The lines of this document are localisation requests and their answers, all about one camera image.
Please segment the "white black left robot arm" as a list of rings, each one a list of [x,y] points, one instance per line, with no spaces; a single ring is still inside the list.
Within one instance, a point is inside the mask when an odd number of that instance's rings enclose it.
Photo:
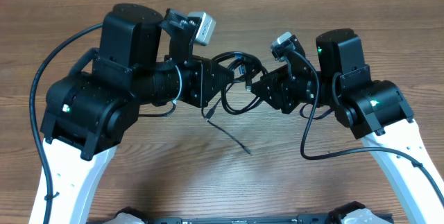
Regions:
[[[161,14],[118,3],[98,25],[98,47],[50,86],[31,130],[42,163],[31,223],[85,223],[98,183],[140,107],[182,101],[204,108],[234,80],[193,53],[216,25],[206,12]]]

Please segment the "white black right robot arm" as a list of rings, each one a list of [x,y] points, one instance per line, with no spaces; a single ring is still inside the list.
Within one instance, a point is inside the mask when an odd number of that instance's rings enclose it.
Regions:
[[[297,37],[285,33],[271,45],[282,66],[253,83],[251,92],[288,114],[301,103],[329,107],[362,142],[392,186],[411,223],[443,222],[443,179],[420,136],[400,88],[373,80],[359,36],[349,28],[316,38],[319,68],[306,59]]]

